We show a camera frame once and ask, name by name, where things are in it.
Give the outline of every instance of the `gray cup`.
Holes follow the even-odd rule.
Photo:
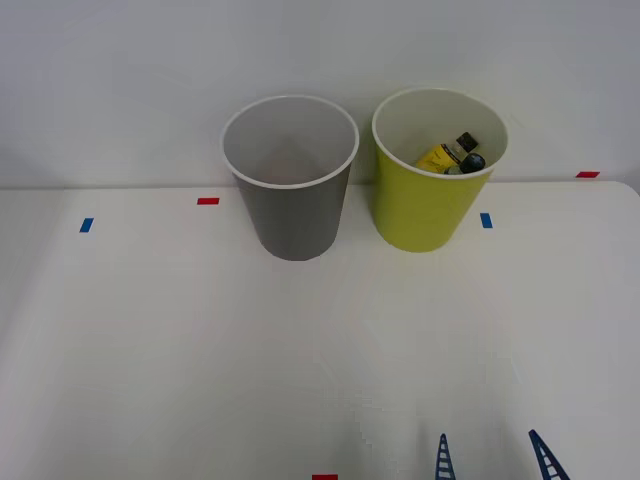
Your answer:
[[[358,142],[345,110],[304,95],[266,98],[229,120],[223,156],[271,254],[309,260],[333,244]]]

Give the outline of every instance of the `cup rim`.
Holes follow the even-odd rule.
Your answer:
[[[236,121],[243,113],[247,112],[248,110],[250,110],[250,109],[252,109],[254,107],[257,107],[258,105],[261,105],[261,104],[267,103],[267,102],[273,102],[273,101],[276,101],[276,100],[283,100],[285,98],[287,98],[287,99],[288,98],[302,98],[302,99],[305,99],[305,100],[312,100],[312,101],[315,101],[315,102],[324,103],[325,105],[329,105],[330,107],[332,107],[335,110],[337,110],[338,112],[340,112],[348,120],[349,124],[353,128],[353,134],[354,134],[353,150],[351,151],[351,153],[349,154],[349,156],[347,157],[347,159],[345,160],[345,162],[342,165],[340,165],[338,168],[333,170],[331,173],[325,175],[324,177],[316,178],[315,180],[311,180],[309,182],[293,183],[293,184],[287,184],[287,185],[281,185],[281,184],[277,184],[277,183],[261,182],[260,180],[256,180],[256,179],[251,178],[251,177],[245,175],[244,173],[240,172],[236,167],[234,167],[231,164],[231,162],[227,158],[227,154],[224,151],[224,137],[226,136],[227,131],[229,130],[229,127],[231,126],[231,124],[233,124],[233,122]],[[242,180],[244,180],[247,183],[250,183],[252,185],[256,185],[258,187],[270,188],[270,189],[273,189],[273,190],[296,190],[296,189],[301,189],[301,188],[313,187],[314,185],[319,185],[321,183],[326,182],[327,180],[332,179],[333,177],[336,177],[336,176],[340,175],[340,173],[342,173],[353,162],[353,159],[355,158],[356,153],[358,152],[359,146],[360,146],[360,131],[358,130],[358,126],[356,125],[356,122],[353,120],[351,115],[349,115],[349,113],[344,108],[342,108],[340,105],[338,105],[337,103],[334,103],[334,102],[332,102],[330,100],[325,100],[324,98],[321,98],[321,97],[315,97],[313,95],[301,95],[301,94],[275,95],[275,96],[266,97],[266,98],[262,98],[260,100],[257,100],[257,101],[255,101],[253,103],[250,103],[249,105],[246,105],[245,107],[240,109],[238,112],[233,114],[231,116],[231,118],[227,121],[227,123],[225,124],[224,128],[222,129],[222,132],[220,133],[220,151],[222,152],[222,158],[224,159],[225,164],[231,170],[231,172],[235,176],[241,178]]]
[[[487,109],[489,109],[490,111],[492,111],[498,117],[498,119],[500,120],[500,123],[502,124],[502,127],[504,128],[504,133],[505,133],[505,138],[506,138],[505,153],[507,152],[507,149],[509,148],[509,130],[507,129],[507,125],[504,123],[504,120],[502,120],[502,117],[493,108],[491,108],[489,105],[487,105],[483,101],[478,100],[477,98],[472,97],[471,95],[468,95],[466,93],[463,93],[463,92],[460,92],[460,91],[457,91],[457,90],[452,90],[450,88],[440,88],[440,87],[412,87],[412,88],[406,88],[404,90],[400,90],[399,92],[396,92],[393,95],[385,98],[382,101],[382,103],[380,105],[378,105],[378,108],[376,108],[376,111],[373,114],[373,120],[371,121],[371,130],[373,132],[373,138],[375,139],[376,145],[378,146],[378,148],[380,148],[380,150],[382,150],[387,157],[389,157],[393,162],[395,162],[398,165],[400,165],[402,168],[405,168],[405,169],[407,169],[407,170],[409,170],[411,172],[417,173],[418,175],[422,175],[423,177],[439,178],[439,179],[442,179],[442,180],[450,180],[450,181],[461,181],[461,180],[469,180],[471,178],[480,177],[480,176],[487,175],[487,174],[490,174],[491,172],[493,172],[493,170],[495,169],[496,165],[500,162],[502,157],[504,157],[504,153],[500,156],[500,158],[498,160],[493,162],[493,164],[491,164],[487,168],[483,168],[482,170],[479,170],[477,172],[465,173],[464,175],[446,175],[446,174],[443,174],[443,173],[428,172],[426,170],[422,170],[420,168],[416,168],[416,167],[414,167],[412,165],[409,165],[408,163],[403,162],[398,157],[396,157],[394,154],[392,154],[389,151],[389,149],[387,149],[387,147],[384,146],[384,144],[380,140],[380,137],[378,136],[378,128],[377,128],[378,116],[379,116],[380,112],[382,111],[382,109],[384,108],[384,106],[387,103],[395,100],[396,98],[398,98],[398,97],[400,97],[402,95],[406,95],[406,94],[409,94],[409,93],[415,93],[415,92],[421,92],[421,91],[427,91],[427,90],[440,90],[440,91],[444,91],[444,92],[455,93],[457,95],[462,95],[464,97],[467,97],[470,100],[473,100],[474,102],[479,103],[480,105],[482,105],[482,106],[486,107]]]

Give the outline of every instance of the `small bottle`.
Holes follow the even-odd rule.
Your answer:
[[[482,170],[486,162],[481,155],[477,153],[470,153],[467,157],[460,162],[460,165],[454,165],[447,168],[444,173],[447,175],[462,175],[464,173],[473,173]]]
[[[416,167],[434,173],[444,173],[449,167],[459,164],[467,154],[478,146],[478,142],[464,132],[453,142],[441,143],[418,160]]]

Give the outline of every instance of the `blue tape marker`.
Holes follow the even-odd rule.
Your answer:
[[[91,225],[93,225],[93,218],[85,218],[84,222],[82,222],[82,226],[80,227],[80,233],[89,233]]]
[[[481,213],[480,220],[482,220],[482,226],[484,228],[493,228],[493,224],[491,223],[491,215],[488,213]]]

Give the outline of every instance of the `black cap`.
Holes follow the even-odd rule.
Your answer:
[[[458,137],[456,142],[458,142],[460,146],[464,148],[464,151],[467,153],[469,153],[471,150],[473,150],[478,146],[478,142],[476,142],[476,139],[473,138],[469,134],[469,132],[464,132],[462,135],[460,135],[460,137]]]
[[[482,170],[485,166],[484,158],[477,153],[470,153],[460,163],[460,171],[462,173],[473,173]]]

